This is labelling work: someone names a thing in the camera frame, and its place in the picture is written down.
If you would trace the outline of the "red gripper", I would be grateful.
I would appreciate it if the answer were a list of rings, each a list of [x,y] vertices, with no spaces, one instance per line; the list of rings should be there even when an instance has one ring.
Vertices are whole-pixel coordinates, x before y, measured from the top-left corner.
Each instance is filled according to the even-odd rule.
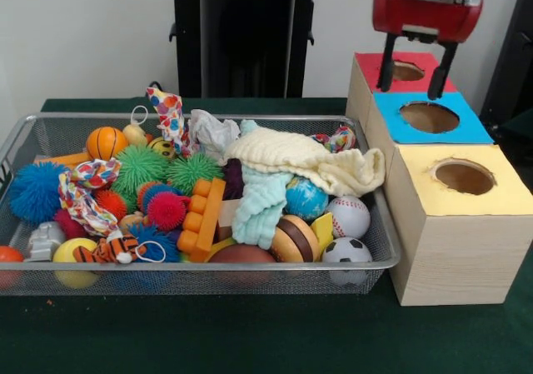
[[[432,73],[427,96],[442,97],[458,43],[472,34],[484,0],[373,0],[372,25],[386,33],[377,87],[388,92],[393,78],[393,52],[398,37],[440,43],[445,49]]]

